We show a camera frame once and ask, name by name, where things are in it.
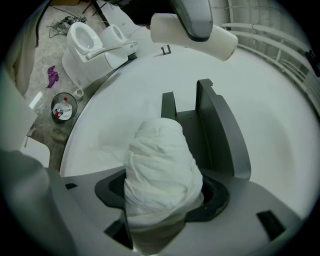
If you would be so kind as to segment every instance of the gray plastic base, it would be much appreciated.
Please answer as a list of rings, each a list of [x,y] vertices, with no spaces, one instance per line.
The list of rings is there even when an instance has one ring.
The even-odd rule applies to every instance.
[[[199,168],[245,180],[251,176],[247,146],[225,99],[212,89],[210,79],[196,84],[195,110],[177,112],[173,92],[162,95],[161,117],[176,120]]]

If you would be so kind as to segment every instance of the floor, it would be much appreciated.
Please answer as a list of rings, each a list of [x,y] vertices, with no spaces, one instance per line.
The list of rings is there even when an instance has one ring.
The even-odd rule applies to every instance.
[[[85,16],[87,18],[86,24],[97,34],[100,34],[106,28],[106,25],[98,14],[92,16],[96,9],[91,6],[84,14],[82,14],[88,4],[88,2],[80,2],[76,6],[58,5],[55,7],[71,12],[71,14]],[[63,124],[56,124],[53,122],[51,117],[51,101],[54,96],[62,92],[72,94],[77,89],[66,74],[61,61],[67,47],[67,37],[65,35],[57,35],[53,38],[49,38],[50,27],[47,26],[60,21],[64,17],[70,16],[69,13],[61,10],[49,6],[41,20],[39,28],[39,46],[35,51],[35,64],[31,74],[30,85],[25,95],[26,102],[29,104],[38,92],[43,93],[42,98],[34,107],[34,111],[38,117],[34,123],[35,131],[32,133],[31,137],[44,143],[49,148],[49,167],[56,170],[60,169],[60,163],[68,136],[79,114],[91,98],[92,94],[107,79],[107,77],[103,77],[84,92],[83,100],[77,102],[77,114],[73,119]],[[53,65],[55,65],[54,70],[58,72],[59,80],[52,88],[46,88],[49,82],[47,70]]]

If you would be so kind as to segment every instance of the white cloth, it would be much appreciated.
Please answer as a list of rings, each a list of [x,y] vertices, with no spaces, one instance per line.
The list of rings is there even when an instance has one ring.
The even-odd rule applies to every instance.
[[[124,194],[131,229],[150,227],[203,203],[202,175],[178,122],[143,122],[120,158],[126,168]]]

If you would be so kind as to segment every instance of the toilet bowl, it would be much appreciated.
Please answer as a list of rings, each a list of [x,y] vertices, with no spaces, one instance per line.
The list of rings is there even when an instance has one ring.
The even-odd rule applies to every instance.
[[[104,48],[96,32],[82,22],[70,26],[66,41],[67,49],[62,57],[62,66],[80,89],[87,88],[128,61],[123,49]]]
[[[99,35],[99,38],[106,48],[122,45],[122,49],[127,56],[135,54],[138,50],[138,42],[126,38],[121,29],[114,24],[110,24],[105,28]]]

